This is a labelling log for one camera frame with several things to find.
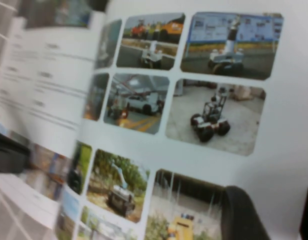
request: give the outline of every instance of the green vegetation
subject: green vegetation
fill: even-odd
[[[122,180],[119,172],[112,164],[122,169],[122,174],[128,184],[127,189],[133,192],[135,196],[141,197],[146,191],[148,179],[144,179],[144,176],[140,173],[139,167],[132,164],[130,159],[97,150],[92,172],[94,175],[103,178],[103,184],[107,188],[113,185],[121,185]]]
[[[169,222],[163,216],[148,216],[144,240],[166,240]]]
[[[72,232],[67,232],[65,230],[56,228],[55,233],[56,233],[58,240],[71,240],[72,239]]]
[[[90,229],[96,229],[99,219],[96,215],[93,214],[93,212],[90,212],[89,216],[89,222],[88,222],[88,215],[89,215],[89,208],[87,206],[83,207],[82,215],[80,217],[80,221],[87,225]]]
[[[79,156],[79,163],[81,166],[81,172],[82,172],[82,183],[81,185],[84,186],[85,178],[88,173],[89,164],[90,164],[90,157],[92,153],[92,148],[85,144],[80,144],[79,147],[81,147],[81,152]]]
[[[169,222],[162,215],[148,216],[144,240],[166,240],[168,238]],[[193,240],[221,240],[221,237],[212,238],[207,231],[194,234]]]

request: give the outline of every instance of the asphalt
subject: asphalt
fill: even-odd
[[[243,65],[244,70],[240,76],[241,78],[265,80],[271,76],[275,53],[272,52],[252,52],[246,51],[244,53]],[[210,54],[202,57],[184,58],[181,63],[183,72],[212,74],[212,70],[208,68],[208,61]]]
[[[161,116],[148,116],[142,113],[130,111],[127,119],[113,120],[112,116],[108,117],[108,110],[106,110],[104,122],[121,128],[132,129],[148,134],[156,134],[160,128]]]
[[[142,68],[140,57],[142,51],[128,46],[120,46],[116,65],[121,68]],[[174,59],[163,56],[161,69],[170,70],[174,65]]]

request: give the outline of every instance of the grass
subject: grass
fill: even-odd
[[[208,52],[213,49],[224,49],[225,43],[192,43],[189,45],[188,51],[190,53],[195,52]],[[239,42],[237,48],[239,49],[271,49],[273,47],[272,42]],[[275,42],[275,48],[278,47],[278,42]]]
[[[56,236],[58,240],[71,240],[72,239],[72,233],[67,232],[65,230],[61,230],[59,228],[56,229]]]

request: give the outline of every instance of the open book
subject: open book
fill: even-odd
[[[0,175],[0,239],[221,240],[230,185],[296,239],[308,2],[105,5],[0,0],[0,133],[34,168]]]

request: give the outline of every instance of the yellow road marking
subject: yellow road marking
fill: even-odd
[[[139,128],[137,128],[137,131],[140,132],[145,132],[147,129],[149,129],[150,127],[152,127],[160,118],[156,117],[154,118],[152,121],[148,122],[147,124],[145,124],[144,126],[141,126]]]
[[[139,125],[142,125],[142,124],[144,124],[144,123],[146,123],[146,122],[149,122],[149,121],[152,120],[152,119],[154,119],[154,117],[153,117],[153,116],[150,116],[150,117],[147,117],[147,118],[142,119],[142,120],[140,120],[140,121],[134,121],[134,122],[131,121],[130,123],[124,125],[124,128],[132,129],[132,128],[137,127],[137,126],[139,126]]]

